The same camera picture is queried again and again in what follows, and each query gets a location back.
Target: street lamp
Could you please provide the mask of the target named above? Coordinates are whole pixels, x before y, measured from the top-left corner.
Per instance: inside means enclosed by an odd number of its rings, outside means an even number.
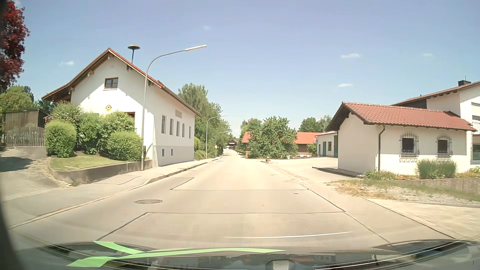
[[[146,95],[147,95],[146,93],[147,93],[148,70],[150,70],[150,66],[153,64],[153,62],[154,62],[155,60],[157,60],[158,58],[160,58],[160,57],[167,56],[167,55],[174,54],[174,53],[179,53],[179,52],[184,52],[184,51],[190,51],[190,50],[193,50],[193,49],[199,49],[199,48],[203,48],[203,47],[207,47],[207,45],[201,45],[201,46],[197,46],[197,47],[192,47],[192,48],[188,48],[188,49],[183,49],[183,50],[179,50],[179,51],[175,51],[175,52],[163,54],[163,55],[160,55],[160,56],[155,57],[155,58],[150,62],[150,64],[148,65],[147,72],[145,73],[144,105],[143,105],[143,107],[142,107],[142,164],[141,164],[141,166],[140,166],[140,167],[142,168],[142,171],[144,170],[144,160],[145,160],[145,151],[144,151],[144,144],[145,144],[144,126],[145,126],[145,101],[146,101]]]
[[[228,132],[228,131],[224,131],[224,132],[220,132],[219,134],[227,133],[227,132]],[[216,145],[216,137],[217,137],[219,134],[215,135],[215,145]]]
[[[217,118],[217,117],[222,117],[222,116],[227,116],[227,115],[228,114],[218,115],[218,116],[212,117],[212,118],[207,120],[207,130],[205,131],[205,158],[206,159],[208,158],[208,121],[210,121],[214,118]]]

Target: downspout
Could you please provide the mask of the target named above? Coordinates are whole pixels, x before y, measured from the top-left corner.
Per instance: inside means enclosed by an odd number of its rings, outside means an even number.
[[[382,129],[382,131],[378,134],[378,168],[377,170],[380,171],[380,153],[381,153],[381,142],[382,142],[382,133],[385,131],[385,125],[383,125],[384,128]]]

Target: stone wall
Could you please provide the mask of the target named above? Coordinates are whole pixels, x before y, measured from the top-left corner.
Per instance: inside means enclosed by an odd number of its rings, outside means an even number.
[[[424,184],[433,187],[443,187],[456,189],[460,191],[480,194],[480,178],[462,178],[462,179],[433,179],[433,180],[398,180],[398,182],[408,182]]]

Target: road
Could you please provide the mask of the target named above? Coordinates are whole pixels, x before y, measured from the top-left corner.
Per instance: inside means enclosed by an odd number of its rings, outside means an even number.
[[[265,164],[227,150],[212,163],[10,232],[17,249],[103,240],[153,248],[333,250],[448,238],[363,198],[337,193],[324,184],[328,177],[311,167]],[[146,199],[161,202],[135,203]]]

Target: sidewalk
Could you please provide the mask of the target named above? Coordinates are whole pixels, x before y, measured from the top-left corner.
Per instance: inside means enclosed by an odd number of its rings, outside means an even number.
[[[3,201],[1,206],[7,218],[7,226],[10,227],[45,214],[113,196],[217,159],[177,163],[120,174],[91,184],[54,188],[41,194]]]
[[[453,238],[480,241],[480,208],[367,200]]]

